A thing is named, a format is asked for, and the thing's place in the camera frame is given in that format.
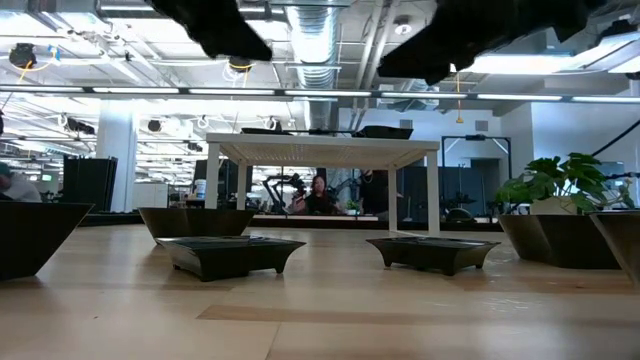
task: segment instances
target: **desk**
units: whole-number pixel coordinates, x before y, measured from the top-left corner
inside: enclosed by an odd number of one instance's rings
[[[427,196],[429,231],[440,232],[438,190],[438,141],[395,139],[341,138],[329,136],[286,136],[252,134],[207,134],[207,193],[205,207],[215,209],[218,203],[218,170],[220,153],[238,164],[238,209],[246,200],[248,166],[312,166],[386,170],[389,188],[396,189],[396,170],[427,157]],[[397,198],[389,191],[389,230],[398,230]]]

